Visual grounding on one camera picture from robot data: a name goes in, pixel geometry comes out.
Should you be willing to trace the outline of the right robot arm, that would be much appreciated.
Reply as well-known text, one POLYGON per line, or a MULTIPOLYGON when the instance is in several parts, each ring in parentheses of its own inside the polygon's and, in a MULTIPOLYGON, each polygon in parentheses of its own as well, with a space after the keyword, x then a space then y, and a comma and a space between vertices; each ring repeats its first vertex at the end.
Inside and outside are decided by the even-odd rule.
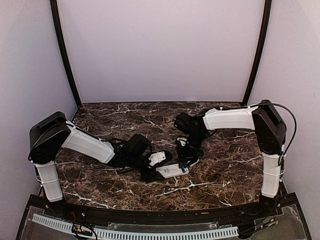
POLYGON ((179 114, 174 126, 186 135, 175 141, 178 166, 185 170, 204 155, 202 143, 220 129, 247 129, 255 132, 263 157, 263 182, 261 195, 266 197, 255 205, 255 213, 266 217, 275 208, 282 175, 284 158, 290 147, 286 143, 287 126, 276 110, 277 103, 267 99, 258 104, 235 108, 214 107, 201 110, 196 115, 179 114))

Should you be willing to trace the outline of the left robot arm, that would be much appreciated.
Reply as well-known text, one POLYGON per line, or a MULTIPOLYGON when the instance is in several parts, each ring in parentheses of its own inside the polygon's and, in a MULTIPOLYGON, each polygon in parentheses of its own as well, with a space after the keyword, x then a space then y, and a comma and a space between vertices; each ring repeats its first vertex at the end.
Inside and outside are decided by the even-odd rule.
POLYGON ((139 170, 146 182, 157 177, 156 168, 166 159, 163 151, 146 153, 152 145, 143 135, 135 134, 129 140, 101 139, 76 127, 60 111, 33 126, 29 139, 28 160, 37 169, 51 210, 60 218, 67 218, 71 213, 70 206, 63 201, 54 164, 61 148, 79 152, 113 168, 139 170))

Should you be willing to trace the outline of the white remote control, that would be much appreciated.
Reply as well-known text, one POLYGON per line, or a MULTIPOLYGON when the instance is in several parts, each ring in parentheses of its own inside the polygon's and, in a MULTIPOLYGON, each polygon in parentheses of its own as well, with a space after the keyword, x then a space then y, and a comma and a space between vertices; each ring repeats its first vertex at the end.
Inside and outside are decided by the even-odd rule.
POLYGON ((156 171, 158 171, 165 179, 189 174, 189 171, 188 173, 183 173, 179 168, 178 163, 157 167, 156 171))

